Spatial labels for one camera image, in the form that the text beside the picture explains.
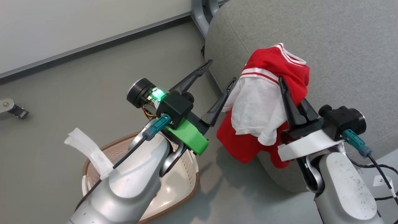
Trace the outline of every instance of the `red shirt with white stripes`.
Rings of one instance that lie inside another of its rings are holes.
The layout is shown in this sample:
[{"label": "red shirt with white stripes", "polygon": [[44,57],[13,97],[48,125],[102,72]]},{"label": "red shirt with white stripes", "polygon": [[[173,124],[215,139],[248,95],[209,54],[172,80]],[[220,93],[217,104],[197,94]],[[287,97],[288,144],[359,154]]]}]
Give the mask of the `red shirt with white stripes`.
[{"label": "red shirt with white stripes", "polygon": [[298,105],[307,94],[309,72],[306,62],[286,51],[282,43],[251,55],[223,108],[232,111],[217,131],[217,138],[235,159],[247,163],[258,152],[267,151],[277,168],[289,164],[277,153],[280,132],[289,128],[278,79],[286,80]]}]

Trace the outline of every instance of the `label sticker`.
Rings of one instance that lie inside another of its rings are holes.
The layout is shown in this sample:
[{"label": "label sticker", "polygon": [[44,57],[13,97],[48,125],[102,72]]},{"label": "label sticker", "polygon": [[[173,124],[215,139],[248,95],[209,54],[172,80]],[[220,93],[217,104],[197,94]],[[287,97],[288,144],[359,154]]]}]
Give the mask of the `label sticker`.
[{"label": "label sticker", "polygon": [[281,149],[285,146],[285,144],[278,145],[278,149]]},{"label": "label sticker", "polygon": [[154,104],[155,104],[155,108],[158,109],[160,102],[155,100]]},{"label": "label sticker", "polygon": [[[390,182],[390,185],[392,186],[392,179],[391,177],[387,177],[387,180]],[[383,177],[381,175],[376,175],[375,180],[373,181],[373,186],[387,186],[386,182],[384,181]]]}]

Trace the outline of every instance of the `circular motor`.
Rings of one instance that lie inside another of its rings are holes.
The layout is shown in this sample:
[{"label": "circular motor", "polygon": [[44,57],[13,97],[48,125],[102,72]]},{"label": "circular motor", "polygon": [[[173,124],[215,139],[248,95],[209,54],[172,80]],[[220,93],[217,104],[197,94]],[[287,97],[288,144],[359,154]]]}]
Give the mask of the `circular motor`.
[{"label": "circular motor", "polygon": [[154,88],[156,88],[156,86],[148,79],[139,79],[135,81],[133,85],[131,85],[129,91],[127,92],[127,100],[135,107],[141,108],[147,101]]},{"label": "circular motor", "polygon": [[333,110],[331,106],[324,105],[319,109],[318,114],[324,117],[322,129],[332,139],[337,139],[347,129],[351,129],[357,135],[366,131],[365,116],[357,109],[341,106]]}]

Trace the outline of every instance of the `gray cushion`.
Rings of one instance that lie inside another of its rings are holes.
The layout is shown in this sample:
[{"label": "gray cushion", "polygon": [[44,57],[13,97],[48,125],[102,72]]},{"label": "gray cushion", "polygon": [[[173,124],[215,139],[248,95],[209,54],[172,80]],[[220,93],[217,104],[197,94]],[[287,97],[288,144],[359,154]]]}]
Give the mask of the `gray cushion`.
[{"label": "gray cushion", "polygon": [[[362,138],[380,158],[398,144],[397,8],[395,0],[231,0],[210,24],[205,57],[214,60],[211,72],[225,86],[256,49],[284,43],[311,67],[307,99],[315,110],[329,104],[361,111]],[[283,188],[305,191],[296,164],[275,169],[266,153],[259,158]]]}]

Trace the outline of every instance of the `cable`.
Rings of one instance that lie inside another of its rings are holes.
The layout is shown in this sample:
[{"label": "cable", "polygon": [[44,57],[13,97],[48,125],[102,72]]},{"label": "cable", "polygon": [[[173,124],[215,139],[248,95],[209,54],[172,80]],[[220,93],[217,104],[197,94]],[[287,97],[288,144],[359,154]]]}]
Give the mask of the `cable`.
[{"label": "cable", "polygon": [[[352,160],[349,157],[348,157],[348,159],[351,161],[352,164],[354,164],[357,167],[361,167],[361,168],[376,168],[375,165],[362,165],[362,164],[359,164],[359,163],[355,162],[354,160]],[[390,170],[394,171],[398,175],[398,171],[394,167],[390,167],[390,166],[387,166],[387,165],[384,165],[384,164],[379,164],[379,166],[382,167],[382,168],[390,169]],[[375,198],[375,200],[376,201],[378,201],[378,200],[388,200],[388,199],[392,199],[392,198],[394,198],[394,197],[393,196],[388,196],[388,197],[382,197],[382,198]]]},{"label": "cable", "polygon": [[148,113],[145,111],[144,106],[141,106],[141,109],[142,109],[142,111],[144,112],[145,116],[150,117],[150,118],[155,118],[155,117],[157,117],[156,115],[148,114]]},{"label": "cable", "polygon": [[[135,146],[128,151],[114,166],[113,169],[116,169],[123,161],[125,161],[140,145],[142,145],[142,143],[144,143],[144,141],[147,139],[146,136],[144,136],[141,140],[139,140],[137,142],[137,144],[135,144]],[[82,199],[79,201],[79,203],[77,204],[75,211],[80,207],[80,205],[87,199],[87,197],[91,194],[91,192],[93,192],[93,190],[102,182],[101,179],[99,179],[94,186],[87,192],[87,194],[85,194]]]},{"label": "cable", "polygon": [[142,137],[141,140],[139,140],[137,142],[137,144],[135,144],[135,146],[128,151],[122,158],[121,160],[119,160],[114,166],[113,169],[116,169],[123,161],[125,161],[142,143],[144,143],[144,141],[147,139],[146,136]]},{"label": "cable", "polygon": [[[380,175],[383,177],[384,181],[387,184],[388,189],[390,189],[392,191],[392,187],[390,185],[390,182],[387,180],[386,175],[384,174],[384,172],[381,170],[380,166],[376,163],[375,159],[373,158],[372,155],[368,154],[368,158],[372,161],[372,163],[375,165],[376,169],[378,170],[378,172],[380,173]],[[395,200],[395,203],[398,205],[398,198],[396,197],[396,193],[395,192],[391,192],[392,194],[394,194],[393,198]]]}]

